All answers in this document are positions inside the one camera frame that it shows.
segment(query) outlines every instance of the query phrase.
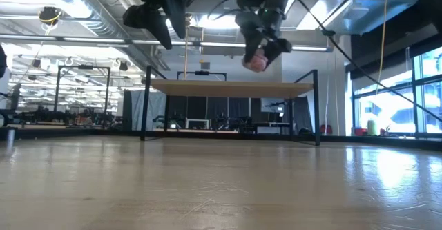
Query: ventilation duct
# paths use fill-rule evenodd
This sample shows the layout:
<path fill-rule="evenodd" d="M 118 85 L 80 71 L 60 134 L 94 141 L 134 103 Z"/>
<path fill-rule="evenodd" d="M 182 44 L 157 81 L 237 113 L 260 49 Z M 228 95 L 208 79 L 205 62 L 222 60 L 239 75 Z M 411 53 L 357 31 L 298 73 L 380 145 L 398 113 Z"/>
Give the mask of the ventilation duct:
<path fill-rule="evenodd" d="M 417 0 L 388 0 L 387 20 L 413 6 Z M 342 35 L 361 35 L 383 23 L 385 0 L 318 0 L 311 8 L 324 24 Z M 306 15 L 297 30 L 314 30 L 319 25 Z"/>
<path fill-rule="evenodd" d="M 99 0 L 62 0 L 63 2 L 72 5 L 73 8 L 79 10 L 89 10 L 92 19 L 91 22 L 82 22 L 81 24 L 98 37 L 111 38 L 129 38 L 130 35 L 116 22 L 112 15 L 105 9 Z M 154 58 L 149 57 L 144 51 L 137 47 L 130 45 L 128 48 L 118 48 L 120 51 L 126 53 L 129 57 L 134 59 L 135 65 L 144 70 L 146 68 L 145 61 L 157 68 L 157 63 Z"/>

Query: red object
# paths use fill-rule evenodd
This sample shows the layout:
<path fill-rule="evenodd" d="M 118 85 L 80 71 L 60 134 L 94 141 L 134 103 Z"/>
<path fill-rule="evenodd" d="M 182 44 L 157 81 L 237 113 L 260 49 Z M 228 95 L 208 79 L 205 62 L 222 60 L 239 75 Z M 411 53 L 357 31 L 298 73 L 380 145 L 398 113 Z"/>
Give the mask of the red object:
<path fill-rule="evenodd" d="M 325 133 L 325 125 L 320 126 L 320 132 Z M 333 129 L 330 125 L 327 126 L 327 135 L 333 134 Z"/>
<path fill-rule="evenodd" d="M 355 136 L 364 136 L 364 135 L 366 135 L 364 133 L 367 133 L 367 132 L 368 132 L 368 130 L 364 129 L 364 128 L 355 128 L 354 129 Z"/>

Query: yellow cable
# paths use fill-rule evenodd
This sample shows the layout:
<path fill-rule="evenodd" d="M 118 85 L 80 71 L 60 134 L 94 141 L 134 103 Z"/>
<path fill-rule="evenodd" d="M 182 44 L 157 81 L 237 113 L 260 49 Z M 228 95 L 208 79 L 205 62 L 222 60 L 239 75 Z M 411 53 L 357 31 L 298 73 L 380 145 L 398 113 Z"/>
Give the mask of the yellow cable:
<path fill-rule="evenodd" d="M 387 27 L 387 5 L 388 5 L 388 0 L 385 0 L 385 4 L 384 4 L 384 24 L 383 24 L 383 29 L 382 29 L 382 44 L 381 44 L 381 64 L 379 66 L 378 82 L 381 82 L 382 67 L 384 65 L 385 32 L 386 32 L 386 27 Z M 378 95 L 378 89 L 379 89 L 379 84 L 376 85 L 376 95 Z"/>

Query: window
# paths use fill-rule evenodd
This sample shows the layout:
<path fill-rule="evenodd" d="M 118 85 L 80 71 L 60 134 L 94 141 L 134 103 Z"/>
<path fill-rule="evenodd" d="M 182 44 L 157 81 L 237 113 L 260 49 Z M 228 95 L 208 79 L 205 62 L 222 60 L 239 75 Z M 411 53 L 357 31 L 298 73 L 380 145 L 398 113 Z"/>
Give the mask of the window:
<path fill-rule="evenodd" d="M 442 47 L 414 58 L 416 79 L 442 74 Z"/>
<path fill-rule="evenodd" d="M 418 86 L 417 94 L 421 95 L 418 99 L 421 99 L 422 105 L 426 109 L 436 116 L 442 117 L 442 82 Z M 418 117 L 420 118 L 418 122 L 423 126 L 419 129 L 420 132 L 442 133 L 442 122 L 435 117 L 429 113 L 424 113 L 422 110 L 418 110 Z"/>
<path fill-rule="evenodd" d="M 409 70 L 407 72 L 404 72 L 402 74 L 399 75 L 395 75 L 393 77 L 390 77 L 388 79 L 384 79 L 381 80 L 382 85 L 386 86 L 386 87 L 393 87 L 399 84 L 404 84 L 406 82 L 411 82 L 412 80 L 412 71 Z M 376 87 L 378 87 L 378 90 L 383 89 L 382 86 L 378 86 L 376 84 L 367 86 L 365 88 L 362 88 L 358 91 L 355 92 L 355 94 L 357 95 L 361 95 L 363 93 L 368 93 L 368 92 L 373 92 L 376 90 Z"/>
<path fill-rule="evenodd" d="M 411 88 L 398 90 L 400 94 L 413 100 Z M 414 133 L 413 104 L 394 93 L 384 92 L 358 99 L 359 124 L 367 128 L 369 120 L 374 119 L 379 128 L 390 127 L 392 133 Z"/>

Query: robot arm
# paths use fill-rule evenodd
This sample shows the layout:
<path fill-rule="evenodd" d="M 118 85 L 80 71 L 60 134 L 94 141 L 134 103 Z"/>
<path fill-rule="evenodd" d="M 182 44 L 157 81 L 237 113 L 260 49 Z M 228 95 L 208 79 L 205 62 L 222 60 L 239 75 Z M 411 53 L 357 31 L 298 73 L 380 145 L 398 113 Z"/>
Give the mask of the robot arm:
<path fill-rule="evenodd" d="M 131 6 L 123 16 L 124 24 L 151 32 L 168 50 L 172 49 L 166 26 L 169 19 L 179 38 L 185 38 L 186 7 L 194 0 L 142 0 L 143 5 Z M 240 13 L 236 23 L 244 35 L 246 48 L 244 62 L 250 63 L 257 56 L 265 60 L 264 69 L 282 52 L 291 52 L 291 44 L 280 36 L 284 9 L 288 0 L 237 0 Z"/>

